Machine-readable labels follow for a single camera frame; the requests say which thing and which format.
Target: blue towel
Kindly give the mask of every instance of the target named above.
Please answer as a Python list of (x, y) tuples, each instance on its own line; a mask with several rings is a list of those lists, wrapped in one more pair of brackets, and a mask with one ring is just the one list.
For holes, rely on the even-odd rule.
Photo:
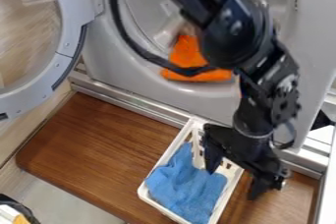
[(192, 144), (185, 143), (166, 166), (156, 168), (145, 180), (157, 202), (193, 224), (206, 224), (227, 183), (193, 166)]

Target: white tray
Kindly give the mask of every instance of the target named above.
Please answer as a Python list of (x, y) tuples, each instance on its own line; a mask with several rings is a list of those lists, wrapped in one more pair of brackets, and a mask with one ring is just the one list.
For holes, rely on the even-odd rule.
[[(193, 142), (193, 163), (194, 166), (198, 169), (204, 169), (205, 163), (204, 163), (204, 148), (200, 144), (201, 136), (203, 134), (203, 125), (206, 122), (198, 119), (198, 118), (192, 118), (190, 121), (185, 125), (185, 127), (179, 132), (179, 134), (176, 136), (174, 141), (169, 145), (168, 149), (164, 152), (164, 154), (161, 156), (159, 161), (155, 164), (153, 169), (150, 171), (148, 176), (151, 174), (151, 172), (158, 166), (163, 166), (168, 163), (170, 158), (174, 155), (174, 153), (180, 148), (180, 146), (186, 142), (186, 141), (192, 141)], [(216, 170), (216, 173), (220, 173), (224, 175), (227, 178), (227, 184), (221, 193), (221, 196), (219, 197), (212, 215), (209, 219), (208, 224), (215, 224), (217, 223), (219, 217), (221, 216), (226, 204), (228, 203), (230, 196), (234, 189), (236, 188), (244, 169), (238, 166), (237, 164), (231, 162), (228, 159), (223, 158), (222, 164), (218, 167)], [(164, 206), (160, 205), (158, 202), (156, 202), (153, 198), (151, 198), (149, 194), (149, 190), (145, 184), (145, 182), (142, 182), (140, 187), (138, 188), (138, 196), (141, 200), (145, 201), (146, 203), (150, 204), (151, 206), (158, 209), (161, 213), (168, 216), (170, 219), (181, 223), (181, 224), (191, 224), (191, 222), (187, 221), (186, 219), (180, 217), (179, 215), (173, 213), (172, 211), (168, 210)]]

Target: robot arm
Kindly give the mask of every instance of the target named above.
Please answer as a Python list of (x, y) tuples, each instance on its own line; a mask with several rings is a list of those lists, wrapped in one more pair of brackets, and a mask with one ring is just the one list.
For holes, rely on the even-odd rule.
[[(280, 190), (289, 172), (270, 143), (279, 125), (286, 124), (294, 132), (289, 121), (301, 108), (299, 67), (277, 39), (267, 4), (259, 0), (174, 1), (198, 28), (201, 52), (210, 67), (231, 69), (241, 77), (243, 96), (233, 128), (204, 126), (206, 169), (213, 173), (225, 156), (253, 174), (250, 199), (269, 189)], [(178, 73), (190, 75), (183, 69)]]

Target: washing machine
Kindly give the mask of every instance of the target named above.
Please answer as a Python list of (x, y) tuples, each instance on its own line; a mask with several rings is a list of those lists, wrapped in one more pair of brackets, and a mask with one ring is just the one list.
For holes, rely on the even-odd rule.
[[(41, 53), (19, 51), (20, 57), (12, 61), (10, 68), (6, 65), (1, 70), (11, 75), (18, 66), (26, 66), (19, 77), (4, 82), (0, 89), (0, 120), (23, 115), (48, 99), (83, 54), (89, 78), (101, 86), (118, 88), (162, 106), (231, 125), (241, 97), (238, 78), (213, 84), (163, 79), (160, 68), (143, 60), (121, 36), (111, 11), (116, 1), (128, 35), (147, 51), (168, 59), (176, 36), (186, 24), (179, 7), (171, 0), (34, 0), (36, 5), (48, 3), (48, 8), (57, 15), (48, 14), (44, 6), (33, 16), (35, 26), (27, 34), (45, 32), (44, 40), (51, 42)], [(295, 121), (298, 132), (295, 147), (299, 148), (335, 76), (336, 0), (265, 1), (281, 41), (300, 65), (303, 110)], [(25, 0), (19, 2), (25, 6)], [(55, 32), (48, 38), (50, 31)], [(16, 46), (19, 48), (21, 43), (18, 38)], [(43, 48), (36, 39), (30, 44), (31, 48)], [(31, 54), (39, 53), (40, 58), (30, 59)]]

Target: wooden surface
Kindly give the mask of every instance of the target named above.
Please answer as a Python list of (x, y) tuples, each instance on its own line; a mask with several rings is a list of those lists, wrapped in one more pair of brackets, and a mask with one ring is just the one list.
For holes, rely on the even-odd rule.
[(44, 103), (13, 120), (0, 123), (0, 168), (14, 151), (31, 135), (31, 133), (62, 103), (71, 88), (68, 81), (63, 82), (55, 93)]
[[(17, 155), (19, 167), (130, 223), (173, 223), (137, 188), (178, 130), (76, 94)], [(282, 192), (246, 201), (244, 175), (219, 223), (307, 223), (318, 182), (295, 174)]]
[(60, 26), (55, 0), (0, 0), (0, 87), (50, 61)]

